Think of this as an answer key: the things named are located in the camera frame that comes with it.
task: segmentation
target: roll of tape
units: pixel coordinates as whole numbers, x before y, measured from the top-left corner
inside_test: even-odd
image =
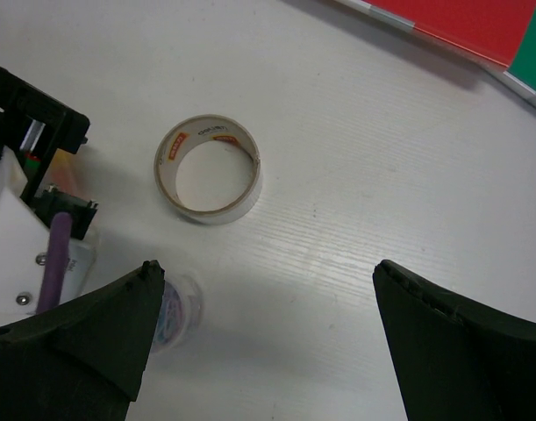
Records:
[[[215,140],[239,147],[250,156],[253,163],[252,177],[244,192],[225,207],[217,210],[192,210],[178,196],[176,174],[189,151],[202,143]],[[162,195],[184,216],[202,224],[228,224],[246,215],[260,196],[258,147],[250,133],[234,120],[209,114],[188,118],[168,132],[162,140],[154,158],[154,179]]]

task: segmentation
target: screw head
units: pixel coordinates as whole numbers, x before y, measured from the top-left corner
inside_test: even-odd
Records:
[[[32,294],[29,292],[21,292],[16,297],[16,303],[18,305],[28,305],[32,301]]]
[[[36,263],[40,266],[44,266],[46,264],[46,254],[40,253],[36,256]]]

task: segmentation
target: clear plastic container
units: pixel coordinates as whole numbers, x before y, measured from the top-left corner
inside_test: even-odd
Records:
[[[201,289],[191,276],[178,275],[167,279],[151,353],[184,342],[201,323],[203,311]]]

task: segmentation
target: white table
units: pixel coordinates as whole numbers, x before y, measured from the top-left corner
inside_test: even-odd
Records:
[[[536,111],[470,63],[316,0],[0,0],[0,65],[91,119],[88,289],[154,257],[204,289],[129,420],[405,419],[383,258],[536,321]],[[261,199],[231,225],[154,186],[162,136],[207,112],[261,150]]]

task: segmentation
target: purple handle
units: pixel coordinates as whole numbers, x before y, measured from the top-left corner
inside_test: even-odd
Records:
[[[68,242],[71,238],[73,218],[67,212],[56,214],[49,228],[46,270],[43,273],[36,314],[59,305],[63,280],[68,265]]]

